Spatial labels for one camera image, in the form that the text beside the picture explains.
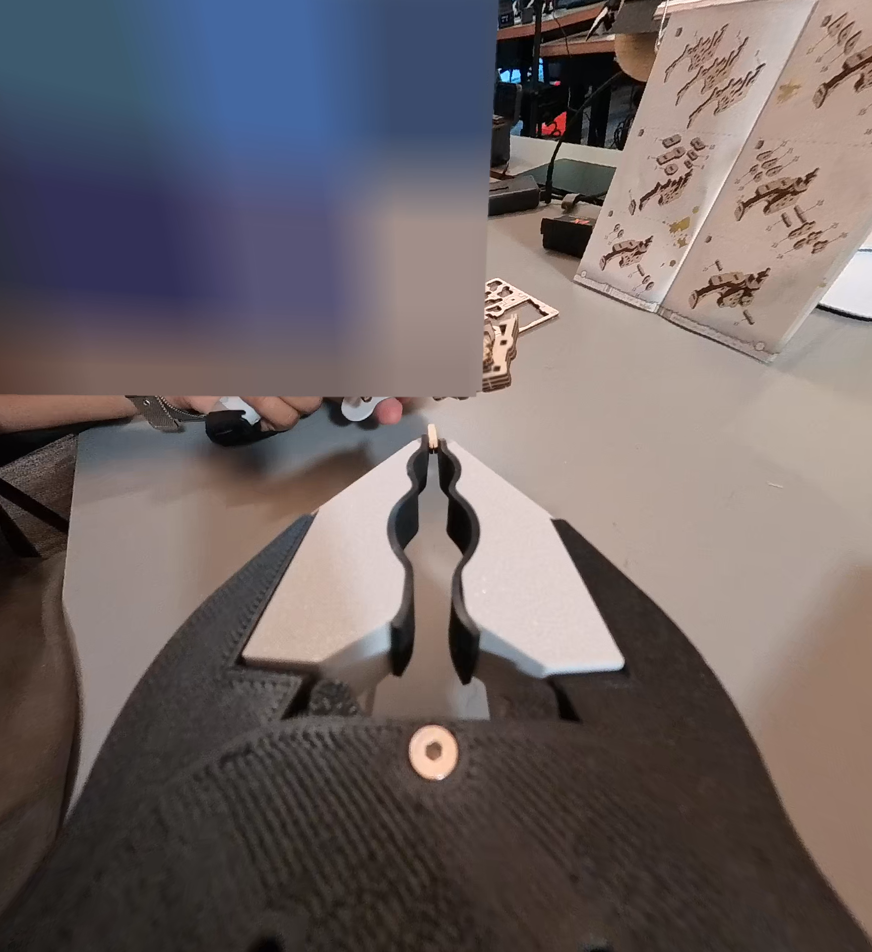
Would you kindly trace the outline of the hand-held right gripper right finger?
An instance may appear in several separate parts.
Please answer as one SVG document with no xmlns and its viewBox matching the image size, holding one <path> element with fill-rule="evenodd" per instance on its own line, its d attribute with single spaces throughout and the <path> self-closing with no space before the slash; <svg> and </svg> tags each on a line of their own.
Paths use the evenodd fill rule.
<svg viewBox="0 0 872 952">
<path fill-rule="evenodd" d="M 623 673 L 624 659 L 556 522 L 459 443 L 438 444 L 450 583 L 448 647 L 490 718 L 579 718 L 560 683 Z"/>
</svg>

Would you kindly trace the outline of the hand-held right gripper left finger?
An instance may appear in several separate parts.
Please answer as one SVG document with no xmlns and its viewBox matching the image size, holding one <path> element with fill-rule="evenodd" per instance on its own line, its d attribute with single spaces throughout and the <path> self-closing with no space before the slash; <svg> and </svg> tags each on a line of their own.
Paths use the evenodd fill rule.
<svg viewBox="0 0 872 952">
<path fill-rule="evenodd" d="M 420 437 L 339 491 L 303 536 L 262 610 L 245 666 L 345 684 L 366 713 L 377 687 L 406 672 L 415 583 L 406 548 L 419 530 L 430 441 Z"/>
</svg>

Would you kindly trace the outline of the wooden puzzle model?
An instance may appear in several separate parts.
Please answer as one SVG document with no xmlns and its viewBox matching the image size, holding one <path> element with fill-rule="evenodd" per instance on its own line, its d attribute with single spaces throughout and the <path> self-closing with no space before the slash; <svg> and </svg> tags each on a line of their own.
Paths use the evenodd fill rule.
<svg viewBox="0 0 872 952">
<path fill-rule="evenodd" d="M 482 392 L 511 387 L 511 365 L 517 356 L 517 342 L 520 333 L 518 316 L 515 312 L 499 318 L 486 318 L 483 329 L 483 370 Z"/>
</svg>

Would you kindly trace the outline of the large wooden parts sheet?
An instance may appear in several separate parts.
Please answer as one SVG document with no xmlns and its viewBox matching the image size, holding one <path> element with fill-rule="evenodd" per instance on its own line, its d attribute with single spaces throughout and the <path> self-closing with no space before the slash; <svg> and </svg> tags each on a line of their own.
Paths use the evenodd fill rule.
<svg viewBox="0 0 872 952">
<path fill-rule="evenodd" d="M 499 278 L 486 282 L 485 321 L 494 327 L 515 323 L 520 334 L 525 334 L 557 320 L 560 312 L 555 307 L 521 291 Z"/>
</svg>

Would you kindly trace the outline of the person's left forearm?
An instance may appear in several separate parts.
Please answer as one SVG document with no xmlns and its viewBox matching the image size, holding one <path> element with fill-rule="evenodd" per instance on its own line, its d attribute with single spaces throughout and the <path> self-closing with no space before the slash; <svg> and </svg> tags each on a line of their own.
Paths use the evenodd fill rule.
<svg viewBox="0 0 872 952">
<path fill-rule="evenodd" d="M 0 395 L 0 434 L 134 417 L 124 396 Z"/>
</svg>

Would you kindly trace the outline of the grey desk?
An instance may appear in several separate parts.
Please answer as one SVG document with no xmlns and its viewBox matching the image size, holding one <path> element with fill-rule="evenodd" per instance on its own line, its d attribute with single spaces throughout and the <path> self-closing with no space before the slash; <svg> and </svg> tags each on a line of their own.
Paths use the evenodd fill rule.
<svg viewBox="0 0 872 952">
<path fill-rule="evenodd" d="M 758 363 L 573 283 L 550 209 L 489 222 L 487 275 L 560 317 L 508 389 L 255 446 L 145 423 L 80 440 L 63 603 L 80 789 L 129 692 L 204 599 L 428 421 L 569 521 L 690 637 L 787 812 L 872 937 L 872 324 L 814 311 Z"/>
</svg>

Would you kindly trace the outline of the person's left hand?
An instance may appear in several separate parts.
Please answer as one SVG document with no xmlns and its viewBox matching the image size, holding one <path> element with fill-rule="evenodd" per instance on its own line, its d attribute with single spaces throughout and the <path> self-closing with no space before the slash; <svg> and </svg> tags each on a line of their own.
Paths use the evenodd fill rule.
<svg viewBox="0 0 872 952">
<path fill-rule="evenodd" d="M 167 400 L 180 410 L 202 414 L 215 411 L 221 402 L 217 396 L 171 396 Z M 275 432 L 290 430 L 325 402 L 325 398 L 313 396 L 246 396 L 241 400 L 259 415 L 264 429 Z M 374 418 L 381 425 L 395 424 L 416 402 L 409 397 L 386 398 L 376 406 Z"/>
</svg>

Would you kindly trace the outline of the silver mesh wristwatch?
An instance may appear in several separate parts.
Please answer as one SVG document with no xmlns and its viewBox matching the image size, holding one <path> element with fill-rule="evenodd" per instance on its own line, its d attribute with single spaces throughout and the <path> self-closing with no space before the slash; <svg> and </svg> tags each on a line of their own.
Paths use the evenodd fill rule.
<svg viewBox="0 0 872 952">
<path fill-rule="evenodd" d="M 191 419 L 187 412 L 181 411 L 159 396 L 128 395 L 125 398 L 133 405 L 136 413 L 158 432 L 180 432 L 184 422 Z"/>
</svg>

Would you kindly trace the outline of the black office chair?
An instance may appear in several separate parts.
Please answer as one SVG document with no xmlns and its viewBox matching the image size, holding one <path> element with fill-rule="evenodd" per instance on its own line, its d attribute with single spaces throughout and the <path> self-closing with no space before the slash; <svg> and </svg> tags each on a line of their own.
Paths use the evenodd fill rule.
<svg viewBox="0 0 872 952">
<path fill-rule="evenodd" d="M 0 530 L 16 555 L 65 553 L 81 431 L 73 425 L 0 434 Z"/>
</svg>

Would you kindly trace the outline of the person's brown sweater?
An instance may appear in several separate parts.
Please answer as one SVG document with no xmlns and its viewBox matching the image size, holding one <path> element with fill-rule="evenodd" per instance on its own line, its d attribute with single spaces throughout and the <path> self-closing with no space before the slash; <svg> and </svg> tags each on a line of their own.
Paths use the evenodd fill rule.
<svg viewBox="0 0 872 952">
<path fill-rule="evenodd" d="M 79 697 L 64 555 L 15 555 L 0 530 L 0 894 L 55 839 L 72 792 Z"/>
</svg>

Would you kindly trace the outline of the black box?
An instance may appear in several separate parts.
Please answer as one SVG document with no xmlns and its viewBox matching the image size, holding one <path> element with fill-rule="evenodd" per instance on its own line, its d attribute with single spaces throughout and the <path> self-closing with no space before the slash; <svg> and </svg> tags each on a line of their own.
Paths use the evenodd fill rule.
<svg viewBox="0 0 872 952">
<path fill-rule="evenodd" d="M 543 217 L 540 220 L 542 248 L 576 260 L 582 259 L 599 214 L 600 208 L 594 208 L 590 212 Z"/>
</svg>

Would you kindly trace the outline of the long black device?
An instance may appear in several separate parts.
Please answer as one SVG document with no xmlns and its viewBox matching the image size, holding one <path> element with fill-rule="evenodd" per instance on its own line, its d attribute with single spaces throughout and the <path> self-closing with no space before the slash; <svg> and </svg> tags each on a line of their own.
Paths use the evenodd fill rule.
<svg viewBox="0 0 872 952">
<path fill-rule="evenodd" d="M 490 218 L 533 210 L 539 203 L 539 185 L 531 174 L 490 180 Z"/>
</svg>

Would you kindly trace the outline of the dark grey tablet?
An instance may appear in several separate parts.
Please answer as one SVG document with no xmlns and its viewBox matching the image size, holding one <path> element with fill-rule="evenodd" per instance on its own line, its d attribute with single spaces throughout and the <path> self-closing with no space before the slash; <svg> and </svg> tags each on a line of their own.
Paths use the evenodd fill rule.
<svg viewBox="0 0 872 952">
<path fill-rule="evenodd" d="M 558 158 L 553 166 L 551 194 L 558 202 L 576 194 L 580 202 L 601 205 L 615 172 L 609 165 Z"/>
</svg>

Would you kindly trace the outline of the white instruction booklet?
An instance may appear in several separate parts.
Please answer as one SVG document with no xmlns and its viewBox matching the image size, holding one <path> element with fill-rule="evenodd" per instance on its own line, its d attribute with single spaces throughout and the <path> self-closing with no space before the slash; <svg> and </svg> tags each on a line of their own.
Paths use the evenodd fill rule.
<svg viewBox="0 0 872 952">
<path fill-rule="evenodd" d="M 655 18 L 574 282 L 768 363 L 872 232 L 872 1 Z"/>
</svg>

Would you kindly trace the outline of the wooden backed chair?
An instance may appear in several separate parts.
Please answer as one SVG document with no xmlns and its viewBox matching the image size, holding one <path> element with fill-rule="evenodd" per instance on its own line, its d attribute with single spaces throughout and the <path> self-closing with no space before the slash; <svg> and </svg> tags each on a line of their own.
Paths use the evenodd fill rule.
<svg viewBox="0 0 872 952">
<path fill-rule="evenodd" d="M 621 71 L 636 82 L 645 84 L 656 62 L 661 19 L 653 10 L 644 9 L 645 16 L 622 17 L 619 12 L 613 24 L 613 52 Z"/>
</svg>

